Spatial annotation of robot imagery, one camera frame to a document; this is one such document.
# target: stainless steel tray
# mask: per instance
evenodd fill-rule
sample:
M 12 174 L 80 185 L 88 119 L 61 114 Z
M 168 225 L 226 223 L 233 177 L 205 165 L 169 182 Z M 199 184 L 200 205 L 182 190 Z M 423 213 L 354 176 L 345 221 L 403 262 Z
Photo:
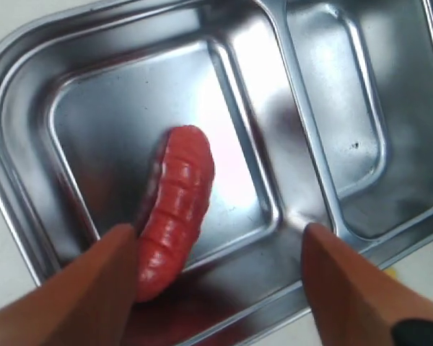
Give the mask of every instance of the stainless steel tray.
M 383 267 L 433 240 L 433 0 L 108 1 L 16 31 L 0 206 L 38 283 L 133 220 L 157 139 L 188 123 L 214 152 L 210 211 L 125 345 L 249 342 L 301 316 L 311 221 Z

